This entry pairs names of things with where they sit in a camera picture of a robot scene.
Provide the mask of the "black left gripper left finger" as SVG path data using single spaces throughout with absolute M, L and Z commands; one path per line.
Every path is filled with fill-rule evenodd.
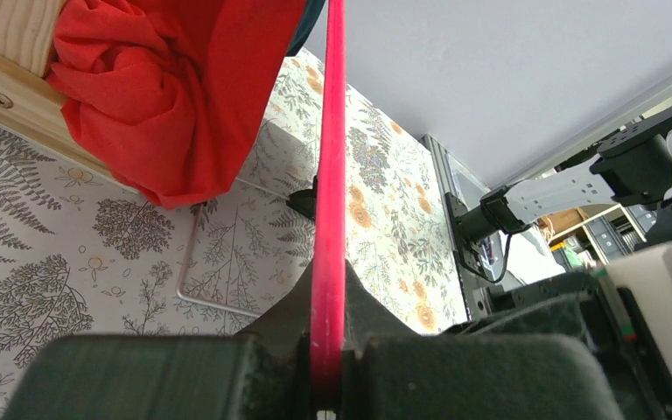
M 312 270 L 233 335 L 74 335 L 25 370 L 7 419 L 311 419 Z

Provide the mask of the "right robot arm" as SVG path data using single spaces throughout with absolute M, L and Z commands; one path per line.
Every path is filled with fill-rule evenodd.
M 593 204 L 657 205 L 672 200 L 672 106 L 606 139 L 589 160 L 547 178 L 503 185 L 467 213 L 446 196 L 460 246 L 499 231 L 519 234 L 543 216 Z

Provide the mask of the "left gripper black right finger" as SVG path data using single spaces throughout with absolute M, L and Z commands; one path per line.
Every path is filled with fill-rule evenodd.
M 580 290 L 423 336 L 346 273 L 345 419 L 621 419 Z

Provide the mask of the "pink framed whiteboard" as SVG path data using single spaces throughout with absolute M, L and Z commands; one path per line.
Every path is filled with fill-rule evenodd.
M 316 410 L 341 393 L 346 293 L 346 3 L 327 5 L 321 147 L 311 277 L 310 382 Z

